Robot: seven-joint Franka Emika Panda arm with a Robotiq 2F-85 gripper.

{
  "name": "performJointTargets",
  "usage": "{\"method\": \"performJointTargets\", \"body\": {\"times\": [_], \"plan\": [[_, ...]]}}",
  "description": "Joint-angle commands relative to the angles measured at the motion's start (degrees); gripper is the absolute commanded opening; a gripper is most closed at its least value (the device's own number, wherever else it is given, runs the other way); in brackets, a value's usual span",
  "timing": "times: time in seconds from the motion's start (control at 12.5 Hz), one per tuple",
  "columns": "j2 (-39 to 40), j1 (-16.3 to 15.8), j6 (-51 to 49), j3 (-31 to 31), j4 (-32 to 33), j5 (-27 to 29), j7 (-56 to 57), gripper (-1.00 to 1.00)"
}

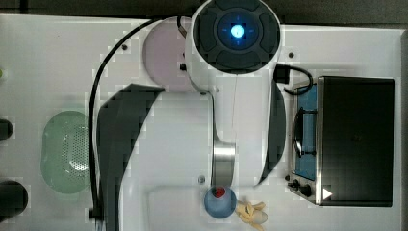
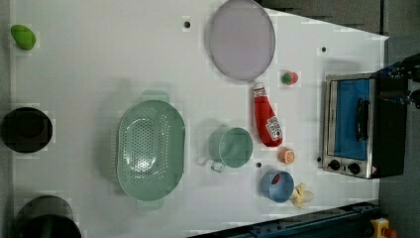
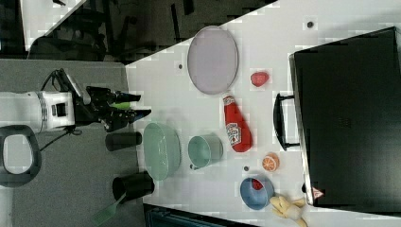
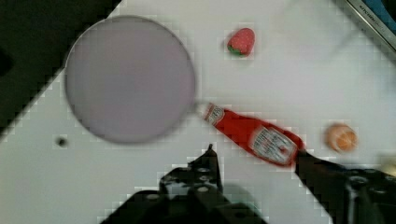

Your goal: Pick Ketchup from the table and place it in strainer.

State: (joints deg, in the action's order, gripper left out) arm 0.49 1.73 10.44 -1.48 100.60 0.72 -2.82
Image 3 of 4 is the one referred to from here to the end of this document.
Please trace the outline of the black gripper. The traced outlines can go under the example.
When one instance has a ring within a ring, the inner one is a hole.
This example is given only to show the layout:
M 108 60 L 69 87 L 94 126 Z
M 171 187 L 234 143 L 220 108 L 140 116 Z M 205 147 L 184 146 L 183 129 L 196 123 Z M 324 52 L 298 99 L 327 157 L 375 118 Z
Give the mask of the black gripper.
M 86 92 L 91 98 L 88 104 L 83 102 L 82 97 L 73 95 L 74 115 L 77 126 L 102 123 L 106 132 L 112 132 L 125 128 L 128 123 L 133 123 L 151 114 L 151 110 L 124 111 L 112 107 L 114 103 L 137 102 L 141 99 L 140 95 L 94 86 L 87 86 Z

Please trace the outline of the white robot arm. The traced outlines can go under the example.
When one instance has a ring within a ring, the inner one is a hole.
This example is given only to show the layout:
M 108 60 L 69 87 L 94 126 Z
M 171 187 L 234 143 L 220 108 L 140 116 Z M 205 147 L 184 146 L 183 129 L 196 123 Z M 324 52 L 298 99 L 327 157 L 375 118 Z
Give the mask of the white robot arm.
M 2 92 L 1 126 L 28 126 L 34 133 L 40 133 L 100 123 L 106 132 L 117 131 L 151 113 L 151 110 L 116 107 L 140 98 L 94 86 L 87 86 L 82 95 L 75 91 Z

